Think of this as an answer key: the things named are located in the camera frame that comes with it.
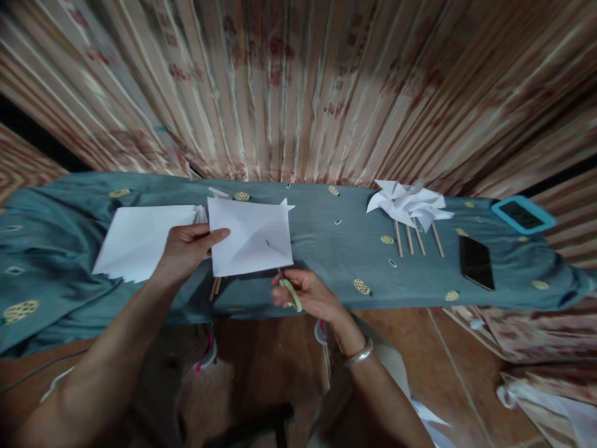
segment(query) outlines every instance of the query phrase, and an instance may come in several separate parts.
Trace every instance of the blue fabric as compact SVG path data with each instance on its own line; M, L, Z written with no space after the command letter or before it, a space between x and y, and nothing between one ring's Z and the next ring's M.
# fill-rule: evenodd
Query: blue fabric
M505 224L486 198L447 198L451 220L436 222L445 258L433 232L422 234L423 256L412 232L415 254L410 255L401 227L404 257L397 245L394 222L380 209L365 213L375 190L327 185L249 183L228 180L190 180L150 174L73 174L46 187L15 192L0 218L0 307L37 300L28 317L0 327L0 353L21 356L52 345L98 336L141 284L91 275L110 221L118 207L206 205L214 187L231 195L246 192L250 201L280 203L285 197L296 208L289 212L295 265L313 269L348 308L396 308L452 305L498 306L506 309L560 310L582 300L595 288L595 273L567 265L540 235L519 241L520 234ZM113 190L130 194L113 199ZM468 208L470 201L475 208ZM22 226L18 231L4 231ZM491 252L496 291L489 292L460 274L461 228L487 245ZM397 268L393 268L391 259ZM5 274L11 266L25 269ZM223 279L220 293L208 301L211 263L204 262L181 288L167 324L198 324L234 315L265 318L292 315L292 309L272 306L270 281L274 271ZM354 287L360 279L372 294ZM540 290L533 280L545 281ZM446 302L449 291L460 298Z

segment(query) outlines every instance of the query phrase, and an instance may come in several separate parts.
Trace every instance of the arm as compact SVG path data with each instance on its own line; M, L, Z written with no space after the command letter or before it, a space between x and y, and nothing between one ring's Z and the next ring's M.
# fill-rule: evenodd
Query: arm
M287 269L284 277L294 285L305 311L330 324L345 357L351 357L365 347L365 337L350 313L313 271ZM272 284L277 285L279 279L278 275ZM286 288L275 287L272 295L277 306L287 307L292 302ZM431 437L408 397L375 353L349 367L349 371L355 395L365 410L365 421L374 427L368 431L368 436L381 432L382 437L397 446L433 447Z
M15 446L88 446L119 421L178 289L207 251L230 233L208 232L208 224L171 229L151 278L19 429Z

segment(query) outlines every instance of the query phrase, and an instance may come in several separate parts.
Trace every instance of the striped curtain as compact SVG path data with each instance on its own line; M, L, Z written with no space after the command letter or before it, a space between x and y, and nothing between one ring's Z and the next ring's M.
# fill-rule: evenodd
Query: striped curtain
M97 170L504 197L597 151L593 0L6 4L2 93Z
M558 218L547 241L570 264L597 270L597 169L577 176L533 198Z
M36 187L68 172L0 124L0 205L15 190Z

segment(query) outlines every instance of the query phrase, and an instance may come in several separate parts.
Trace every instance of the silver bangle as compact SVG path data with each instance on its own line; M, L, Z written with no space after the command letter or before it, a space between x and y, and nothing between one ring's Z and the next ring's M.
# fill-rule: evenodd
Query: silver bangle
M367 336L367 343L365 344L365 347L360 352L358 352L356 355L343 360L342 364L344 364L345 367L352 367L354 365L357 365L358 363L365 361L365 359L367 359L367 357L371 354L372 351L373 351L373 339L371 339L370 337Z

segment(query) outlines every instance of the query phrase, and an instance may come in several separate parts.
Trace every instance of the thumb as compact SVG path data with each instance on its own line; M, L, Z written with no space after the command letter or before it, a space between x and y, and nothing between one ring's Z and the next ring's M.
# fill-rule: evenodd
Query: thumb
M220 241L225 239L228 235L230 235L230 229L223 228L223 229L214 230L205 238L198 240L197 245L201 246L203 249L205 249L207 251L209 248L211 248L212 246L215 246Z

